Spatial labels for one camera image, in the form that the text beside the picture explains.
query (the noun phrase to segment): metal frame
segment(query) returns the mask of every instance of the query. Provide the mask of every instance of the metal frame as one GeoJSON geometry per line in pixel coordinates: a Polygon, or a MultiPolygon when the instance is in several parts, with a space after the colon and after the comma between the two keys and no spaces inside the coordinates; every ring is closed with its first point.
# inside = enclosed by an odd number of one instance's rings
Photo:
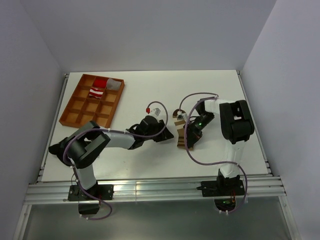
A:
{"type": "MultiPolygon", "coordinates": [[[[243,87],[240,72],[237,71],[238,78],[247,99],[246,92],[243,87]]],[[[22,240],[25,229],[28,223],[32,205],[44,204],[78,204],[78,202],[69,202],[67,200],[70,181],[66,182],[42,182],[42,174],[46,164],[48,154],[48,146],[50,145],[54,129],[56,127],[57,117],[61,107],[61,102],[66,89],[69,74],[65,74],[64,83],[61,95],[58,102],[58,107],[55,112],[52,128],[47,141],[45,153],[41,164],[41,169],[36,184],[30,184],[23,203],[22,211],[18,224],[14,233],[14,240],[22,240]]],[[[248,198],[261,197],[279,197],[283,214],[288,225],[288,229],[293,240],[300,240],[295,220],[289,208],[286,191],[279,176],[273,176],[268,160],[265,155],[264,148],[261,143],[261,138],[257,131],[257,137],[265,159],[265,164],[269,174],[266,175],[251,175],[248,176],[248,198]]],[[[146,180],[99,180],[99,184],[113,184],[114,191],[113,199],[110,203],[119,202],[146,202],[146,201],[175,201],[175,200],[201,200],[202,192],[196,188],[201,185],[201,181],[214,180],[212,177],[187,177],[187,178],[167,178],[167,179],[146,179],[146,180]]],[[[96,201],[82,201],[81,203],[91,203],[96,201]]]]}
{"type": "Polygon", "coordinates": [[[288,226],[288,230],[292,240],[301,240],[301,236],[294,218],[294,215],[289,207],[287,196],[279,196],[279,201],[283,211],[283,215],[288,226]]]}

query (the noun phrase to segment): cable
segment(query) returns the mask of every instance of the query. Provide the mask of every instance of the cable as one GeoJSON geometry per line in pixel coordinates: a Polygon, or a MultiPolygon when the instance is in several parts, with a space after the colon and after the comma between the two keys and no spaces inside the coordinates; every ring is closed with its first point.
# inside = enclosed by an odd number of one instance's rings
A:
{"type": "Polygon", "coordinates": [[[75,174],[72,174],[72,176],[71,176],[71,186],[74,184],[74,182],[72,181],[72,179],[74,178],[74,175],[75,174]]]}
{"type": "Polygon", "coordinates": [[[185,127],[184,127],[184,148],[186,150],[186,153],[188,154],[188,156],[191,158],[191,160],[193,160],[196,164],[199,164],[199,165],[203,165],[203,166],[213,166],[213,165],[218,165],[218,164],[234,164],[234,165],[237,165],[239,167],[239,169],[241,170],[241,172],[243,173],[243,176],[244,176],[244,181],[245,181],[245,187],[244,187],[244,196],[243,196],[243,199],[242,201],[240,202],[239,206],[236,206],[233,210],[229,211],[229,213],[233,213],[235,212],[236,210],[238,210],[246,201],[246,198],[247,198],[247,194],[248,194],[248,178],[247,178],[247,175],[244,171],[244,169],[236,162],[234,161],[218,161],[218,162],[210,162],[210,163],[205,163],[205,162],[200,162],[198,160],[196,160],[190,153],[189,149],[188,149],[188,146],[187,146],[187,126],[189,125],[190,123],[190,116],[192,115],[192,113],[194,112],[194,110],[196,109],[196,107],[206,101],[206,100],[217,100],[218,99],[218,95],[216,94],[215,97],[207,97],[207,98],[203,98],[201,99],[200,101],[198,101],[194,107],[191,109],[187,119],[186,119],[186,123],[185,123],[185,127]]]}
{"type": "Polygon", "coordinates": [[[218,98],[218,97],[219,97],[218,94],[212,93],[212,92],[195,92],[195,93],[191,93],[191,94],[185,96],[185,97],[181,100],[180,105],[179,105],[179,111],[181,111],[182,103],[183,103],[188,97],[191,97],[191,96],[194,96],[194,95],[201,95],[201,94],[214,95],[215,98],[218,98]]]}
{"type": "Polygon", "coordinates": [[[144,135],[138,135],[138,134],[134,134],[134,133],[131,133],[131,132],[124,132],[124,131],[118,131],[118,130],[109,130],[109,129],[104,129],[104,128],[92,128],[92,129],[88,129],[88,130],[85,130],[81,133],[79,133],[77,136],[75,136],[72,140],[69,141],[69,143],[66,145],[65,149],[64,149],[64,152],[63,152],[63,162],[67,165],[71,165],[72,166],[72,169],[73,169],[73,172],[74,172],[74,175],[75,175],[75,178],[76,178],[76,182],[79,186],[79,188],[81,189],[81,191],[87,195],[88,197],[92,198],[93,200],[97,200],[99,201],[100,203],[108,206],[110,208],[110,212],[105,215],[105,216],[102,216],[102,217],[86,217],[86,216],[82,216],[83,218],[85,219],[88,219],[88,220],[102,220],[102,219],[105,219],[107,217],[109,217],[112,213],[112,206],[107,203],[106,201],[102,200],[102,199],[99,199],[95,196],[92,196],[91,194],[89,194],[81,185],[80,181],[79,181],[79,178],[78,178],[78,175],[77,175],[77,172],[76,172],[76,168],[74,166],[74,164],[70,161],[70,159],[67,157],[67,152],[70,148],[70,146],[76,141],[78,140],[79,138],[81,138],[82,136],[84,136],[85,134],[87,133],[90,133],[90,132],[107,132],[107,133],[118,133],[118,134],[126,134],[126,135],[132,135],[134,137],[139,137],[139,138],[154,138],[158,135],[160,135],[167,127],[167,124],[168,124],[168,120],[169,120],[169,114],[168,114],[168,111],[167,111],[167,108],[166,106],[160,102],[160,101],[152,101],[148,104],[147,106],[147,109],[150,107],[151,104],[160,104],[163,108],[164,108],[164,111],[165,111],[165,115],[166,115],[166,118],[165,118],[165,124],[164,124],[164,127],[156,134],[153,134],[153,135],[147,135],[147,136],[144,136],[144,135]]]}
{"type": "Polygon", "coordinates": [[[191,116],[190,119],[195,119],[197,118],[198,116],[191,116]]]}

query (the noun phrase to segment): wooden tray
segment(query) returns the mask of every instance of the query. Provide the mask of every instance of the wooden tray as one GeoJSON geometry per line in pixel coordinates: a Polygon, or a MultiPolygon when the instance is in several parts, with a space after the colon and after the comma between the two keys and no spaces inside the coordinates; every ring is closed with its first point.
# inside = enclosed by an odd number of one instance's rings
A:
{"type": "Polygon", "coordinates": [[[108,80],[109,77],[83,74],[78,85],[76,86],[66,108],[60,117],[59,122],[63,126],[80,128],[87,122],[93,120],[98,125],[109,128],[115,115],[122,91],[125,87],[123,79],[113,78],[121,82],[119,90],[103,90],[101,99],[89,96],[89,90],[96,79],[108,80]]]}

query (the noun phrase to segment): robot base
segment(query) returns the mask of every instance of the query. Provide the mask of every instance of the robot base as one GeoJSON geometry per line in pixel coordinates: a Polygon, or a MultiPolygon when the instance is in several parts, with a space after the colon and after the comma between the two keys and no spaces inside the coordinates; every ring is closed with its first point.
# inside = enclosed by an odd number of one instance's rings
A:
{"type": "Polygon", "coordinates": [[[202,191],[202,197],[226,197],[231,196],[233,191],[236,196],[245,195],[245,187],[242,181],[236,187],[218,188],[218,181],[202,181],[201,186],[196,188],[202,191]]]}
{"type": "MultiPolygon", "coordinates": [[[[114,195],[114,186],[112,184],[101,184],[97,185],[98,196],[95,196],[101,200],[112,200],[114,195]]],[[[92,200],[90,197],[85,195],[78,185],[71,185],[69,189],[68,201],[89,201],[92,200]]]]}

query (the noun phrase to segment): red and white striped object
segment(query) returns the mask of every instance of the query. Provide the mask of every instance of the red and white striped object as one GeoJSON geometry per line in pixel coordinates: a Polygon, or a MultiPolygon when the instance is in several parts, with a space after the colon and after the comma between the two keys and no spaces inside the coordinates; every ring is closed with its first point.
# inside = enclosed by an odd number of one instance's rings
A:
{"type": "Polygon", "coordinates": [[[103,90],[100,90],[95,87],[91,87],[89,91],[89,97],[95,97],[96,99],[101,99],[103,93],[104,93],[103,90]]]}

